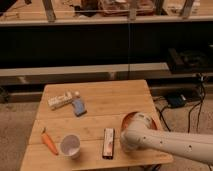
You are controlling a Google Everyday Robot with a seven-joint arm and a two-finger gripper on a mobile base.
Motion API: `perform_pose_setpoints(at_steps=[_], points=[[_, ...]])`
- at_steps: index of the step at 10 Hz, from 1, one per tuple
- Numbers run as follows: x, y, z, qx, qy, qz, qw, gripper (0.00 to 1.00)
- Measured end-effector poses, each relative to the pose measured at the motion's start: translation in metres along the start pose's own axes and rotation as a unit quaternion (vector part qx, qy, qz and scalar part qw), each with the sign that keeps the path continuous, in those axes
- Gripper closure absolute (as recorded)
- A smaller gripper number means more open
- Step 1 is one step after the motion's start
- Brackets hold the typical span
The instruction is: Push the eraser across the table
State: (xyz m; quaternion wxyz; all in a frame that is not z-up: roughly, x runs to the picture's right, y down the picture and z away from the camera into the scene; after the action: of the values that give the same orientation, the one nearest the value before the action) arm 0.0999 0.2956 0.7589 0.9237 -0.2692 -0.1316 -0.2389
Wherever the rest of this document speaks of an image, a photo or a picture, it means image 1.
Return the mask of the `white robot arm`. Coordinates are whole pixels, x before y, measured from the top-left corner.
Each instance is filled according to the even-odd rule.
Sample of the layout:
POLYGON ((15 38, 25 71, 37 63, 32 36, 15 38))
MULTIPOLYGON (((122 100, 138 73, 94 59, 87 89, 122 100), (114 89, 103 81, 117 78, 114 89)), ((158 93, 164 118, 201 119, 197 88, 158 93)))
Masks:
POLYGON ((151 148, 213 166, 213 135, 161 131, 142 112, 124 117, 120 144, 125 152, 151 148))

